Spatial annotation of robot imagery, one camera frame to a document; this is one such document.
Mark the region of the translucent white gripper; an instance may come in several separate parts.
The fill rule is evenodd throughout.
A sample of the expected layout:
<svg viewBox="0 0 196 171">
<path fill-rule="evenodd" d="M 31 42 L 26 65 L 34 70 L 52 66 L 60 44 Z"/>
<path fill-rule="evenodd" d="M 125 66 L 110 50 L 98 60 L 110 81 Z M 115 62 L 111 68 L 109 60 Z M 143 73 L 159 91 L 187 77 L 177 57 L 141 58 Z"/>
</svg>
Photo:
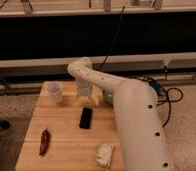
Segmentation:
<svg viewBox="0 0 196 171">
<path fill-rule="evenodd" d="M 94 87 L 92 89 L 92 85 L 85 80 L 77 79 L 77 95 L 78 96 L 90 96 L 90 99 L 94 103 L 95 106 L 99 106 L 102 103 L 103 95 L 102 90 L 98 87 Z"/>
</svg>

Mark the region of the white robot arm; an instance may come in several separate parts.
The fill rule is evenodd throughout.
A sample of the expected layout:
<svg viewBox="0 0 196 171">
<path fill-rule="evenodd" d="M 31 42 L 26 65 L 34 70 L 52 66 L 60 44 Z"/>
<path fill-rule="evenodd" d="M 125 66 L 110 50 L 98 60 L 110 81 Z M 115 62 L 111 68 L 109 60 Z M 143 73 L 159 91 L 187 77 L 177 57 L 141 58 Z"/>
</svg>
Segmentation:
<svg viewBox="0 0 196 171">
<path fill-rule="evenodd" d="M 88 57 L 71 62 L 67 70 L 76 80 L 78 96 L 90 96 L 93 85 L 113 94 L 124 171 L 173 171 L 158 96 L 147 82 L 94 70 Z"/>
</svg>

